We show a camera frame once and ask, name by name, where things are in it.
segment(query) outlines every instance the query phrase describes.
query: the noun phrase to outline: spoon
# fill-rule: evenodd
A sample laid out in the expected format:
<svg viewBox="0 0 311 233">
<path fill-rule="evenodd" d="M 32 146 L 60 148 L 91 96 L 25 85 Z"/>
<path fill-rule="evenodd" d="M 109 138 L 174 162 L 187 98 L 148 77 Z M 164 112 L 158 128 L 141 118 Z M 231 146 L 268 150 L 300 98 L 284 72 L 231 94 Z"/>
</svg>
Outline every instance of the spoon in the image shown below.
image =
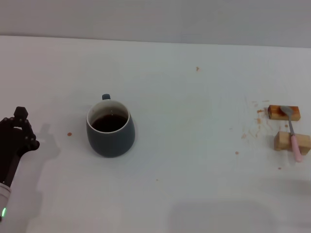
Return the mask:
<svg viewBox="0 0 311 233">
<path fill-rule="evenodd" d="M 301 163 L 302 155 L 300 153 L 299 146 L 298 146 L 297 139 L 294 133 L 293 125 L 292 125 L 292 114 L 294 111 L 289 106 L 281 106 L 281 110 L 283 113 L 285 113 L 288 116 L 288 123 L 290 125 L 290 130 L 291 130 L 292 149 L 294 152 L 295 160 L 296 162 Z"/>
</svg>

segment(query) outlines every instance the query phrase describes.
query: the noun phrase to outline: white table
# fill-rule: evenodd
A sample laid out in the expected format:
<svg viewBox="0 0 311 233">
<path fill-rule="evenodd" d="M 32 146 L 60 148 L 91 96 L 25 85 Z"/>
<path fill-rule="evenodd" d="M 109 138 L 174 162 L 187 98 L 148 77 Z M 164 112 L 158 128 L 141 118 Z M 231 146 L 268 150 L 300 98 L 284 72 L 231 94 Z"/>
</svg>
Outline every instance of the white table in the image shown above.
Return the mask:
<svg viewBox="0 0 311 233">
<path fill-rule="evenodd" d="M 285 121 L 262 118 L 256 137 L 269 104 L 299 106 L 295 132 L 311 134 L 311 49 L 2 36 L 0 71 L 0 118 L 25 106 L 41 142 L 1 233 L 311 231 L 310 154 L 273 150 Z M 86 136 L 104 93 L 137 131 L 114 159 Z"/>
</svg>

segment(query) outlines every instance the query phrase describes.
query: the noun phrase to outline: gray mug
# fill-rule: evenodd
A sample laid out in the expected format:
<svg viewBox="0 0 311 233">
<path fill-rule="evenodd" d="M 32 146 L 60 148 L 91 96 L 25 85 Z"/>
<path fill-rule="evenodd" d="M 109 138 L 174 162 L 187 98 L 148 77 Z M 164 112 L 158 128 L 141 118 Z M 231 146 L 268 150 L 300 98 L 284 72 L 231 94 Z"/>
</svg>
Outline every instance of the gray mug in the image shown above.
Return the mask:
<svg viewBox="0 0 311 233">
<path fill-rule="evenodd" d="M 124 117 L 127 122 L 113 132 L 101 132 L 92 127 L 96 120 L 111 114 Z M 130 112 L 122 103 L 111 100 L 108 94 L 103 95 L 103 100 L 93 105 L 88 111 L 86 131 L 92 148 L 106 158 L 113 158 L 126 153 L 135 140 L 135 128 Z"/>
</svg>

